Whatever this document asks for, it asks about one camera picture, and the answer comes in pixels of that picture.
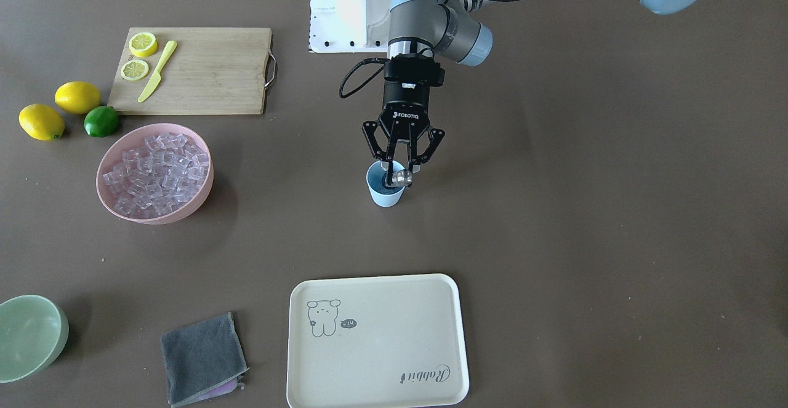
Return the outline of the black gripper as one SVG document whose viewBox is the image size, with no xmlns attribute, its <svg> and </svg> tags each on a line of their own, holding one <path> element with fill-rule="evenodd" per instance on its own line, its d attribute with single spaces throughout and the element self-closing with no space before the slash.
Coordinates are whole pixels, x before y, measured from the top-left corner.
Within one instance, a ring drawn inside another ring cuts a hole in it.
<svg viewBox="0 0 788 408">
<path fill-rule="evenodd" d="M 444 130 L 432 127 L 430 123 L 430 89 L 431 86 L 426 84 L 386 82 L 382 114 L 378 121 L 365 121 L 362 125 L 372 156 L 382 162 L 385 169 L 382 179 L 385 188 L 396 188 L 393 162 L 397 142 L 408 142 L 408 170 L 414 174 L 430 161 L 445 136 Z M 385 134 L 385 149 L 375 137 L 377 129 L 382 129 Z M 428 138 L 428 147 L 419 154 L 417 144 L 423 134 Z"/>
</svg>

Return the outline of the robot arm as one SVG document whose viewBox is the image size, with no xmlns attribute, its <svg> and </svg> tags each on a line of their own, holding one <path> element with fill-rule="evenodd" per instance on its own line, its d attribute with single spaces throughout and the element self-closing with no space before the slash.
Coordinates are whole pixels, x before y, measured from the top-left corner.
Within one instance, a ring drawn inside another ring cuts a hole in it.
<svg viewBox="0 0 788 408">
<path fill-rule="evenodd" d="M 380 58 L 382 113 L 363 124 L 376 164 L 371 187 L 386 194 L 412 184 L 412 176 L 441 144 L 445 132 L 428 118 L 430 89 L 444 82 L 436 57 L 478 66 L 493 46 L 491 30 L 471 17 L 485 4 L 523 0 L 392 0 L 387 58 Z M 698 0 L 639 0 L 658 15 L 680 12 Z"/>
</svg>

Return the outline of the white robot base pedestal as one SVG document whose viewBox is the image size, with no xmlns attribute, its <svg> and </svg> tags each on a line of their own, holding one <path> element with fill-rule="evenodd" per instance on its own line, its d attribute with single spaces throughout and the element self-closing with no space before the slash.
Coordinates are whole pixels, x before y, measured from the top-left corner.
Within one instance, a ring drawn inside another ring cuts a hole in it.
<svg viewBox="0 0 788 408">
<path fill-rule="evenodd" d="M 310 0 L 308 49 L 387 53 L 392 0 Z"/>
</svg>

